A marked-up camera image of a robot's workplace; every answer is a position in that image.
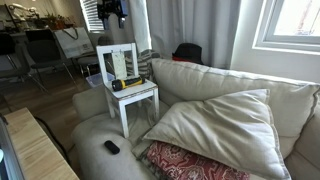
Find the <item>couch armrest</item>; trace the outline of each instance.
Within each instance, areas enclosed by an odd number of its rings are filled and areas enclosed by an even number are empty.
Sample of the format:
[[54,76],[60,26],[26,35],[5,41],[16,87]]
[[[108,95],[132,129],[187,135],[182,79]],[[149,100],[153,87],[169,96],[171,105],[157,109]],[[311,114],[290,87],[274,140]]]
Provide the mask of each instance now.
[[102,85],[75,94],[72,101],[81,121],[108,111],[108,103]]
[[320,179],[320,104],[286,159],[292,179]]

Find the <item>couch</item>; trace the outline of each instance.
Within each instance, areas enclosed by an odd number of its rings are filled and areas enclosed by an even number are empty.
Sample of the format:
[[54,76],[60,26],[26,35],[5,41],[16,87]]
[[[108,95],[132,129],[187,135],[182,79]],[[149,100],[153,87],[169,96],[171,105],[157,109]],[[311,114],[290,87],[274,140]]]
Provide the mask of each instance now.
[[[178,102],[268,89],[268,106],[280,145],[278,154],[291,178],[320,179],[319,84],[164,59],[153,59],[152,68],[159,87],[160,119]],[[130,137],[124,139],[119,118],[110,118],[104,91],[98,86],[73,97],[81,123],[72,138],[85,179],[156,179],[132,152],[154,125],[150,124],[150,102],[143,101],[141,107],[127,106]],[[112,140],[120,153],[112,155],[103,145],[106,140]],[[251,174],[250,179],[268,178]]]

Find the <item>floor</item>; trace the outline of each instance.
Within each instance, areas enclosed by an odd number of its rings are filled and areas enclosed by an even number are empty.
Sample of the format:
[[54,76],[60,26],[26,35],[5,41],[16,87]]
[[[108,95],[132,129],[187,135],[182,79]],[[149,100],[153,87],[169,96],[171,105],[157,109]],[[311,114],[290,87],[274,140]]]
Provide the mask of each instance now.
[[[66,71],[42,73],[49,94],[42,92],[30,79],[23,83],[0,81],[0,92],[5,95],[12,111],[27,107],[34,116],[47,122],[57,139],[69,151],[71,167],[81,178],[76,149],[73,148],[71,140],[71,133],[79,123],[72,106],[72,96],[88,89],[89,86],[80,73],[71,73],[77,86],[73,84]],[[3,102],[0,102],[0,113],[10,113]]]

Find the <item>window frame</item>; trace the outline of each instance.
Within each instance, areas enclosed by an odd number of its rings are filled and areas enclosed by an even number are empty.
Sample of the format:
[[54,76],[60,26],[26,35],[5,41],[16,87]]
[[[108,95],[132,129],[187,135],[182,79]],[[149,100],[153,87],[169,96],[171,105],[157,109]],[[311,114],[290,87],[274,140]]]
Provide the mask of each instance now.
[[253,49],[320,55],[320,37],[274,35],[284,0],[264,0]]
[[97,9],[96,9],[95,12],[89,12],[87,8],[92,8],[92,7],[88,7],[88,5],[85,4],[86,2],[94,3],[93,6],[95,6],[95,8],[96,8],[97,4],[98,4],[97,0],[79,0],[79,1],[80,1],[82,14],[83,14],[84,20],[86,22],[86,26],[87,26],[88,32],[91,32],[91,33],[97,32],[97,33],[99,33],[99,32],[105,31],[102,21],[98,18]]

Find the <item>white chair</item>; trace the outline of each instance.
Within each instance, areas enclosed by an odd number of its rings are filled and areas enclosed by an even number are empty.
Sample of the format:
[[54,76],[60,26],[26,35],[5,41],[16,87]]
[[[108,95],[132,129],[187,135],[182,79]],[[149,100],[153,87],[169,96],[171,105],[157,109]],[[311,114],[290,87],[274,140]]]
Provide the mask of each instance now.
[[142,85],[133,86],[117,92],[113,91],[112,83],[111,81],[108,80],[108,75],[107,75],[108,72],[105,65],[104,54],[109,54],[109,53],[112,54],[112,53],[119,53],[119,52],[125,52],[125,51],[131,51],[134,76],[139,76],[135,43],[110,45],[110,46],[97,46],[97,54],[99,58],[100,70],[102,74],[103,83],[106,87],[106,95],[107,95],[110,115],[111,115],[111,118],[114,118],[115,112],[119,114],[120,120],[122,123],[124,137],[127,138],[129,137],[129,130],[128,130],[125,106],[152,96],[154,117],[156,120],[158,120],[159,119],[159,97],[158,97],[158,86],[148,80],[146,80],[146,82]]

